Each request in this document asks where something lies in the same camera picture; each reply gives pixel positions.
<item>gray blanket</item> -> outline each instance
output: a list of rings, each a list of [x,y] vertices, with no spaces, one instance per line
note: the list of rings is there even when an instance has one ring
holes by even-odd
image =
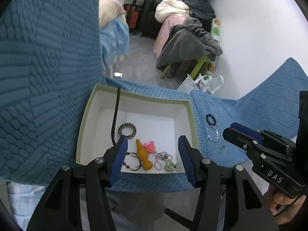
[[[169,38],[157,58],[156,68],[164,70],[168,64],[195,60],[209,54],[219,56],[222,49],[197,18],[188,17],[184,24],[171,28]]]

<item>wire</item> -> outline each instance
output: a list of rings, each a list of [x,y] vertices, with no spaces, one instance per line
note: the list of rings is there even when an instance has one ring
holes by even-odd
[[[111,127],[111,140],[112,140],[112,144],[113,146],[116,145],[116,142],[115,142],[115,126],[116,126],[116,117],[118,115],[118,109],[119,109],[119,102],[120,102],[120,87],[118,87],[118,93],[116,95],[116,105],[115,105],[115,114],[113,116],[113,122],[112,122],[112,127]]]
[[[297,196],[297,198],[290,204],[290,205],[287,205],[285,207],[285,209],[283,209],[282,211],[280,211],[278,214],[274,215],[275,218],[277,218],[279,215],[281,215],[282,213],[284,213],[286,210],[288,210],[290,207],[292,207],[295,202],[301,197],[301,195]]]

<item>white shopping bag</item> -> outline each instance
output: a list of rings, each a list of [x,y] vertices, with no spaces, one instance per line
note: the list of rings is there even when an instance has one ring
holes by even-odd
[[[221,79],[221,84],[218,85],[216,88],[211,88],[212,80],[216,77]],[[205,93],[209,93],[213,95],[224,83],[224,78],[221,75],[214,75],[213,77],[210,75],[202,76],[199,74],[198,78],[194,81],[190,75],[187,75],[187,78],[182,82],[182,84],[178,87],[178,91],[184,93],[190,93],[192,90],[199,90]]]

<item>human hand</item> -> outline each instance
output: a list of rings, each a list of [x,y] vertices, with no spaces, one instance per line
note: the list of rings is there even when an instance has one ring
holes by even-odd
[[[273,186],[269,186],[268,191],[264,194],[265,201],[268,203],[270,210],[272,211],[273,215],[277,214],[276,206],[277,205],[290,205],[296,199],[290,199],[283,195],[280,192],[276,192],[276,189]],[[277,216],[276,223],[277,225],[283,225],[290,222],[301,206],[303,205],[304,201],[306,200],[306,196],[302,195],[298,198],[298,200],[290,206],[286,211],[284,211],[281,215]]]

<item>blue knitted blanket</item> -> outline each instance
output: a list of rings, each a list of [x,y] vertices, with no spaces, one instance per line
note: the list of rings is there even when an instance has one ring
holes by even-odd
[[[170,99],[190,99],[202,155],[231,167],[247,159],[226,143],[232,122],[294,137],[299,91],[308,90],[300,65],[288,59],[239,100],[105,79],[98,29],[98,0],[12,0],[0,18],[0,178],[47,185],[61,165],[74,163],[85,105],[96,83]],[[204,130],[217,119],[219,140]],[[191,188],[185,174],[121,174],[114,190],[172,192]]]

